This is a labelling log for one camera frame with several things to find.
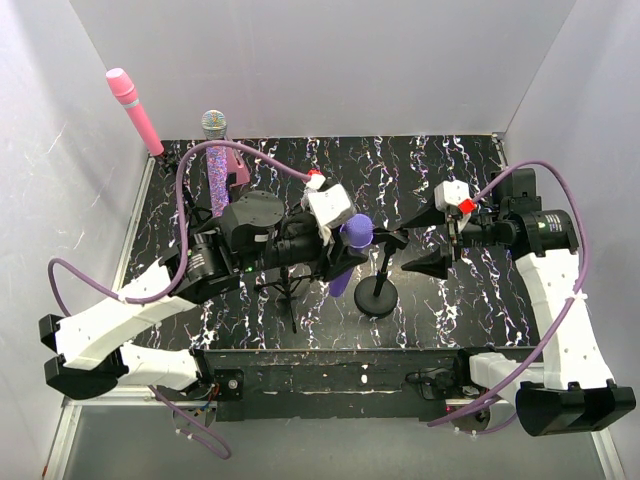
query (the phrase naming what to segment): white wall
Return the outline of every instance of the white wall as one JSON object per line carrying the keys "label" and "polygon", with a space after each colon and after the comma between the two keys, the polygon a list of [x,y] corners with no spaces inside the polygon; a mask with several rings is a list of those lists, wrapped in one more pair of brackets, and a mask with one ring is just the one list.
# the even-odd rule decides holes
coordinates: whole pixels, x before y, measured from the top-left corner
{"label": "white wall", "polygon": [[164,138],[504,131],[575,0],[71,0]]}
{"label": "white wall", "polygon": [[[518,110],[507,159],[547,159],[578,198],[593,251],[585,291],[616,381],[640,396],[640,4],[578,0]],[[543,203],[566,205],[548,177]],[[640,478],[636,410],[611,428],[629,479]]]}
{"label": "white wall", "polygon": [[[0,0],[0,477],[40,478],[62,396],[38,319],[52,256],[110,284],[143,148],[67,0]],[[60,272],[72,312],[99,295]]]}

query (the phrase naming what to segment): marble pattern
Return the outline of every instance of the marble pattern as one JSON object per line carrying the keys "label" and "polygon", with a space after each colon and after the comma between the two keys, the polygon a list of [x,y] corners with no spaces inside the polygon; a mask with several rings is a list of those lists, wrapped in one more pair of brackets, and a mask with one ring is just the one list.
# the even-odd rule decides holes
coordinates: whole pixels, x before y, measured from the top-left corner
{"label": "marble pattern", "polygon": [[[276,159],[300,170],[321,170],[338,179],[352,194],[360,212],[377,225],[408,217],[443,180],[461,179],[472,194],[500,169],[488,136],[413,136],[281,138],[246,140]],[[193,141],[168,142],[181,155]],[[302,195],[299,180],[283,176],[247,158],[251,188],[278,195],[287,207]],[[203,155],[192,158],[187,177],[197,203],[207,206]],[[172,245],[177,213],[173,176],[156,165],[132,249],[127,279],[140,274]],[[392,259],[390,279],[398,288],[396,310],[384,319],[362,315],[353,302],[358,280],[382,262],[379,247],[369,249],[369,262],[356,269],[345,294],[334,299],[328,285],[308,282],[294,303],[298,333],[293,334],[287,309],[272,289],[254,293],[253,285],[272,281],[277,270],[244,274],[242,288],[199,308],[165,320],[141,334],[142,346],[177,350],[200,348],[433,348],[470,345],[522,346],[538,342],[538,333],[524,283],[501,248],[465,252],[446,281],[400,271],[399,265],[434,250],[443,230],[416,229],[409,247]],[[292,275],[306,272],[292,268]]]}

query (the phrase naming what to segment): metal frame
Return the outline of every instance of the metal frame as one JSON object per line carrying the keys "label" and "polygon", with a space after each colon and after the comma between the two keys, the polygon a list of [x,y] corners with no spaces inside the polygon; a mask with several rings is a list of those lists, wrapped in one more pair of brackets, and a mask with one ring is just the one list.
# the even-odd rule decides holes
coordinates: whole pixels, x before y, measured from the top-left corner
{"label": "metal frame", "polygon": [[[504,167],[507,166],[506,157],[503,150],[502,136],[496,134],[493,135],[496,150]],[[124,275],[126,272],[126,266],[129,261],[131,248],[135,234],[140,222],[140,216],[142,208],[144,206],[145,197],[151,181],[151,175],[153,173],[153,167],[155,161],[153,158],[147,160],[145,170],[141,179],[140,189],[134,203],[131,220],[127,228],[125,240],[123,243],[123,249],[118,262],[118,268],[112,288],[118,289],[122,286]],[[446,400],[446,404],[450,406],[461,406],[469,403],[470,400],[465,399],[450,399]],[[176,402],[176,405],[180,407],[193,407],[200,405],[201,402]],[[500,401],[500,405],[508,406],[507,402]],[[150,390],[146,387],[117,387],[111,392],[101,397],[84,400],[84,401],[71,401],[66,399],[64,402],[60,422],[56,431],[54,441],[49,455],[49,461],[47,463],[46,471],[44,474],[44,480],[62,480],[69,462],[73,442],[75,440],[76,432],[78,429],[82,409],[84,407],[93,406],[161,406],[160,402],[155,401]],[[592,433],[593,442],[602,465],[602,469],[605,474],[605,478],[612,480],[621,480],[626,478],[622,469],[622,464],[618,457],[615,444],[611,438],[609,429],[602,430],[600,432]]]}

